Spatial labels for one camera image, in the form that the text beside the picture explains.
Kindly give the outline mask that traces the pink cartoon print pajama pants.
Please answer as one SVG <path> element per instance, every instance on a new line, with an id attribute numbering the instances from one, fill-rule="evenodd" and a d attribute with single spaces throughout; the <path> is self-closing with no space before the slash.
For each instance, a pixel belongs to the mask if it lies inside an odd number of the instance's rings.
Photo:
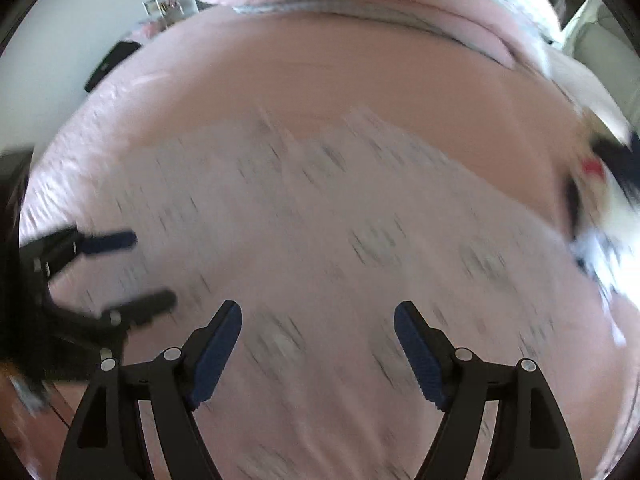
<path id="1" fill-rule="evenodd" d="M 227 479 L 408 479 L 439 414 L 394 334 L 412 301 L 456 346 L 537 361 L 597 477 L 626 379 L 597 289 L 563 235 L 411 134 L 360 112 L 297 140 L 253 117 L 140 148 L 99 177 L 81 219 L 130 226 L 129 254 L 54 288 L 98 310 L 160 286 L 174 313 L 128 344 L 156 356 L 227 299 L 243 327 L 196 417 Z"/>

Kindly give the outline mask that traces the folded white striped garment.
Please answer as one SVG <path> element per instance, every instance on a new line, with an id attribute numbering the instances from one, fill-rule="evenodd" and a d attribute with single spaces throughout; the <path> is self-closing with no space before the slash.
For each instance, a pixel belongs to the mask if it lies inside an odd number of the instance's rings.
<path id="1" fill-rule="evenodd" d="M 615 295 L 639 305 L 639 239 L 624 242 L 601 231 L 580 234 L 570 250 L 606 301 Z"/>

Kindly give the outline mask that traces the black bag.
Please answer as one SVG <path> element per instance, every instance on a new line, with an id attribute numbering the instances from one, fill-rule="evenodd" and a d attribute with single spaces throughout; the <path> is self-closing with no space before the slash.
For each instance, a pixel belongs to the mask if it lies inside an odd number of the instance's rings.
<path id="1" fill-rule="evenodd" d="M 117 65 L 141 48 L 142 45 L 135 41 L 119 41 L 115 44 L 92 72 L 85 84 L 85 92 L 90 93 Z"/>

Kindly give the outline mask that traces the folded cream garment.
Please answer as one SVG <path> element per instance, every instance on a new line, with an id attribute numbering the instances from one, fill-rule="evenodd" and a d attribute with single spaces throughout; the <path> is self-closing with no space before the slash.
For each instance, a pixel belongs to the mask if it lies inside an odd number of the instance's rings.
<path id="1" fill-rule="evenodd" d="M 565 185 L 573 240 L 600 226 L 612 179 L 603 153 L 622 147 L 620 140 L 593 110 L 582 110 L 582 125 L 570 155 L 570 172 Z"/>

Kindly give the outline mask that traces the folded navy garment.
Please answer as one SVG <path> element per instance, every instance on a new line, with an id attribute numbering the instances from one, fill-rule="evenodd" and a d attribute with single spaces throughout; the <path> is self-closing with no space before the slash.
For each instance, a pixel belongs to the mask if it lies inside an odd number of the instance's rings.
<path id="1" fill-rule="evenodd" d="M 600 138 L 591 149 L 608 167 L 617 184 L 630 202 L 638 202 L 640 190 L 639 136 L 631 133 L 628 144 Z"/>

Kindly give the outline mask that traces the pink bed sheet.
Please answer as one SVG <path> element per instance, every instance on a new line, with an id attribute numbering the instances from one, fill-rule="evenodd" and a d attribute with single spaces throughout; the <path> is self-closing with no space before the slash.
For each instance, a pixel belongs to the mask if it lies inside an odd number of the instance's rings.
<path id="1" fill-rule="evenodd" d="M 210 9 L 137 52 L 92 92 L 30 179 L 21 233 L 81 219 L 99 177 L 140 148 L 213 124 L 265 119 L 307 140 L 365 112 L 415 136 L 570 239 L 564 182 L 582 125 L 558 87 L 422 30 L 321 14 Z M 625 373 L 620 445 L 639 378 L 639 317 L 602 312 Z"/>

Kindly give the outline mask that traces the light pink pillow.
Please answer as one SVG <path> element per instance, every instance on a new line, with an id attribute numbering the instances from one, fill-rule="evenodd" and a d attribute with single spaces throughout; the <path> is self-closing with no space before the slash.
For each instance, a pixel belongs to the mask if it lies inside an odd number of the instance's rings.
<path id="1" fill-rule="evenodd" d="M 597 116 L 616 139 L 627 141 L 632 125 L 598 77 L 584 64 L 555 48 L 547 48 L 547 58 L 551 80 L 578 110 L 587 116 Z"/>

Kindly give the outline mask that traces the grey padded headboard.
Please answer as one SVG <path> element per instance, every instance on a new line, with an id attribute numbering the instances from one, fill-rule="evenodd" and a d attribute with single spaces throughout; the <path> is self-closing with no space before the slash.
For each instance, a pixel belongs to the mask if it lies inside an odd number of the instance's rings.
<path id="1" fill-rule="evenodd" d="M 563 52 L 589 68 L 639 130 L 639 55 L 602 0 L 586 0 L 564 32 Z"/>

